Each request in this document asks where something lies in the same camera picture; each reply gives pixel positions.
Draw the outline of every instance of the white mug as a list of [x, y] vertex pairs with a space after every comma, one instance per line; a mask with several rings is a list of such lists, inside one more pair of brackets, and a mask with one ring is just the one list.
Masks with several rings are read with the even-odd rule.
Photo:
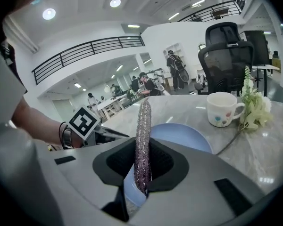
[[207, 97], [208, 121], [213, 126], [226, 127], [243, 113], [244, 110], [240, 114], [234, 115], [237, 107], [240, 106], [245, 107], [245, 104], [237, 103], [237, 98], [230, 93], [209, 94]]

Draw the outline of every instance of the table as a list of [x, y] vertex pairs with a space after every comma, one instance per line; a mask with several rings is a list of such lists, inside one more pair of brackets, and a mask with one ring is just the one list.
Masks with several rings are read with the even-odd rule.
[[267, 70], [279, 70], [278, 67], [272, 65], [259, 65], [259, 66], [252, 66], [252, 69], [257, 70], [257, 88], [259, 88], [259, 70], [263, 70], [264, 73], [264, 96], [267, 95]]
[[119, 102], [122, 98], [126, 97], [126, 94], [122, 95], [122, 96], [118, 96], [115, 99], [108, 99], [103, 101], [102, 103], [100, 103], [98, 105], [98, 111], [103, 111], [103, 113], [105, 114], [105, 116], [107, 117], [107, 120], [110, 120], [110, 115], [107, 111], [107, 107], [111, 106], [113, 103], [117, 103], [119, 105], [119, 107], [124, 110], [125, 108], [123, 107], [123, 105]]
[[[207, 119], [206, 95], [150, 97], [152, 126], [180, 123], [198, 130], [216, 154], [233, 138], [237, 120], [228, 127], [217, 128]], [[103, 126], [131, 137], [136, 134], [139, 105], [143, 100], [117, 114]], [[252, 179], [264, 193], [283, 183], [283, 103], [272, 102], [273, 121], [253, 133], [241, 133], [219, 157]]]

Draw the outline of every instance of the ceiling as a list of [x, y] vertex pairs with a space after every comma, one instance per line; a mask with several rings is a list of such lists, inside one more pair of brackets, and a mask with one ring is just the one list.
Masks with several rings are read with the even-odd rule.
[[[179, 12], [172, 21], [187, 16], [197, 10], [228, 0], [206, 0], [199, 8], [181, 9], [200, 0], [121, 0], [117, 8], [110, 7], [111, 0], [41, 0], [28, 5], [11, 15], [11, 18], [35, 43], [51, 35], [74, 26], [98, 21], [120, 21], [123, 24], [155, 25], [167, 23], [168, 18]], [[53, 8], [56, 16], [44, 20], [42, 13]]]
[[273, 22], [263, 4], [243, 26], [243, 30], [263, 30], [265, 32], [275, 33]]
[[[123, 65], [122, 69], [116, 72], [117, 68]], [[117, 59], [111, 59], [103, 63], [92, 65], [86, 70], [73, 74], [66, 80], [57, 83], [49, 90], [51, 93], [58, 93], [64, 95], [76, 95], [82, 91], [82, 88], [90, 89], [101, 83], [108, 82], [112, 75], [115, 74], [114, 80], [133, 71], [138, 67], [135, 56], [124, 56]], [[82, 88], [74, 86], [79, 83]]]

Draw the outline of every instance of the black metal railing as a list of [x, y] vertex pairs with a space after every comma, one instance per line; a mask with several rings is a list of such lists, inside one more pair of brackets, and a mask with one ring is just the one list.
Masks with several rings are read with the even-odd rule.
[[208, 8], [204, 8], [195, 13], [192, 13], [178, 22], [207, 22], [218, 20], [226, 16], [239, 15], [245, 5], [246, 0], [231, 0], [218, 3]]
[[145, 46], [140, 36], [113, 37], [82, 43], [51, 57], [32, 73], [36, 84], [39, 84], [54, 72], [83, 58], [115, 49], [139, 46]]

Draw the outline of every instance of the flower stem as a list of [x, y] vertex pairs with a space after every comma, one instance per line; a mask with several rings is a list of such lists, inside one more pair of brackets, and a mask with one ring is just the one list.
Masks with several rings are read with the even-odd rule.
[[220, 152], [218, 152], [218, 153], [216, 154], [216, 156], [220, 155], [223, 151], [225, 151], [225, 150], [232, 144], [232, 142], [240, 135], [240, 133], [242, 132], [243, 129], [239, 129], [239, 130], [236, 132], [235, 136], [230, 140], [230, 142], [229, 142], [228, 144], [226, 144], [226, 146], [225, 146]]

